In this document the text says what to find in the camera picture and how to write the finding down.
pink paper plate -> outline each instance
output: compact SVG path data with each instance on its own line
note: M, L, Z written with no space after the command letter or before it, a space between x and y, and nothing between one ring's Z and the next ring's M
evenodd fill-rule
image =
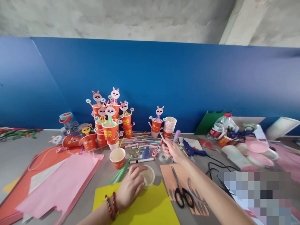
M274 166L274 163L262 154L256 152L248 152L248 156L266 166Z
M247 148L255 153L263 153L268 151L269 146L263 142L253 140L253 141L246 141L245 144L247 145Z

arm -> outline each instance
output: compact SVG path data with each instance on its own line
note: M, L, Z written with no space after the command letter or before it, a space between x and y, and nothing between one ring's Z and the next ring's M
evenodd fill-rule
M201 196L222 225L255 225L250 216L231 199L218 185L209 179L193 162L186 158L174 142L163 139L164 153L180 164L195 184Z
M128 174L123 179L117 193L116 193L116 203L117 208L120 213L135 201L135 199L140 194L143 186L145 185L144 177L139 175L140 172L147 170L148 167L139 164L134 164L131 166ZM110 197L110 204L114 215L116 215L115 209L113 207L113 199ZM107 206L107 202L104 201L99 208L94 212L90 213L77 225L107 225L110 224L110 214Z

black scissors handle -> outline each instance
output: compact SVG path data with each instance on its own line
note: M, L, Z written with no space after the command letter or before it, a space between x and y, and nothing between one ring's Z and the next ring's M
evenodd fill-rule
M190 200L192 201L192 203L190 203L187 199L187 196L189 196ZM182 194L180 192L180 189L179 188L176 188L175 190L175 200L177 202L177 205L180 207L180 208L184 208L184 201L183 199L185 199L185 201L187 202L187 205L191 208L194 208L194 200L193 200L193 197L191 196L191 194L184 188L182 188Z

pixelated area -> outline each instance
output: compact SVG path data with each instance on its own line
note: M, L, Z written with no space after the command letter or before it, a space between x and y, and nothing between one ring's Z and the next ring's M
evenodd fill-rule
M220 172L218 178L264 225L291 224L291 173Z

scissors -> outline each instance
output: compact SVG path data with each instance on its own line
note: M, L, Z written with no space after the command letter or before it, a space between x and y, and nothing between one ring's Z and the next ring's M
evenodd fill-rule
M176 182L177 182L177 188L176 188L176 190L175 190L175 200L176 200L176 202L177 202L177 205L180 207L180 208L184 208L184 201L183 201L183 199L185 199L185 201L187 202L187 205L189 206L189 207L191 207L191 208L194 208L194 200L193 200L193 197L191 196L191 194L186 190L186 189L184 189L182 186L181 186L181 184L180 184L180 182L179 182L179 180L178 180L178 177L177 177L177 175L176 175L176 172L175 172L175 170L174 170L174 167L172 167L172 171L173 171L173 174L174 174L174 177L175 177L175 179L176 179ZM192 200L192 203L190 204L189 202L188 202L188 199L187 199L187 196L186 195L188 195L189 197L190 197L190 199Z

